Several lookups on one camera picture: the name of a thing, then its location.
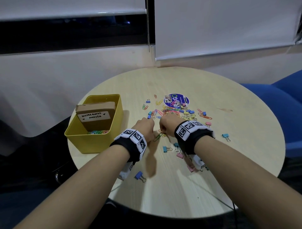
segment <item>brown cardboard box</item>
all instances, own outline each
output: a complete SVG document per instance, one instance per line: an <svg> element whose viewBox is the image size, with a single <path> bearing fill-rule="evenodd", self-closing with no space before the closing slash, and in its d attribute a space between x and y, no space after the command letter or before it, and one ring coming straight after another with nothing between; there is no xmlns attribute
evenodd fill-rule
<svg viewBox="0 0 302 229"><path fill-rule="evenodd" d="M115 102L77 105L75 112L87 131L109 130L115 114Z"/></svg>

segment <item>hand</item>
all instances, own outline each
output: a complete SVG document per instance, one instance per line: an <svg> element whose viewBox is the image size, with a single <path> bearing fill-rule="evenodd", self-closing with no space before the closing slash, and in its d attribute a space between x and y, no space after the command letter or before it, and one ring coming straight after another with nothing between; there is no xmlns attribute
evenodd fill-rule
<svg viewBox="0 0 302 229"><path fill-rule="evenodd" d="M154 139L153 128L154 120L152 118L142 118L142 120L138 120L136 124L132 127L132 129L135 129L139 131L142 135L144 135L146 142L150 142Z"/></svg>
<svg viewBox="0 0 302 229"><path fill-rule="evenodd" d="M185 120L182 119L181 117L178 117L176 114L167 113L165 116L162 116L160 118L159 127L167 135L175 137L174 131L176 127L179 124L181 124L183 121Z"/></svg>

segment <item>purple sticker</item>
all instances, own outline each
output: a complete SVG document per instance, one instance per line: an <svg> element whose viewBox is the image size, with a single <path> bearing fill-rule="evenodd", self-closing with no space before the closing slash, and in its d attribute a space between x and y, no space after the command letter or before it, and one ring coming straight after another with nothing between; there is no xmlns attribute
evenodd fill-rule
<svg viewBox="0 0 302 229"><path fill-rule="evenodd" d="M183 103L188 105L189 99L182 94L169 94L169 95L165 95L164 103L168 107L179 108Z"/></svg>

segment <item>tabletop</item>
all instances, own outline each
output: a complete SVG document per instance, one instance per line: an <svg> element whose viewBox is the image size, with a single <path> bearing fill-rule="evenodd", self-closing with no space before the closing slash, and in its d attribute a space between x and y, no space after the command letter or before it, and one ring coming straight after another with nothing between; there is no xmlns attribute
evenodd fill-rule
<svg viewBox="0 0 302 229"><path fill-rule="evenodd" d="M212 120L197 116L201 123L210 121L216 139L226 143L278 176L285 158L285 142L281 126L269 107L240 84L225 77L193 68L144 68L110 78L96 86L89 95L120 94L124 119L121 131L134 126L149 111L162 110L169 94L188 99L188 108L206 111ZM150 99L149 107L142 109ZM155 118L154 130L159 130ZM222 134L228 133L230 142ZM211 171L190 172L186 161L176 156L172 137L151 142L144 157L133 167L124 181L117 179L109 198L131 209L172 218L202 218L233 209L232 201L222 190ZM68 140L71 157L81 168L97 154L81 154ZM163 152L163 146L173 151ZM139 172L145 183L134 179Z"/></svg>

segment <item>yellow plastic container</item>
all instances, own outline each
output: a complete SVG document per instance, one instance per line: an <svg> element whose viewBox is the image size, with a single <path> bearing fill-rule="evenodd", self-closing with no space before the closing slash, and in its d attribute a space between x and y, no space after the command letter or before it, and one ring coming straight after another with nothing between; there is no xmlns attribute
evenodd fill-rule
<svg viewBox="0 0 302 229"><path fill-rule="evenodd" d="M107 134L87 134L82 122L76 115L65 131L65 136L81 153L100 153L107 149L114 138L120 134L123 121L123 106L120 95L91 95L83 104L98 102L115 102L115 115Z"/></svg>

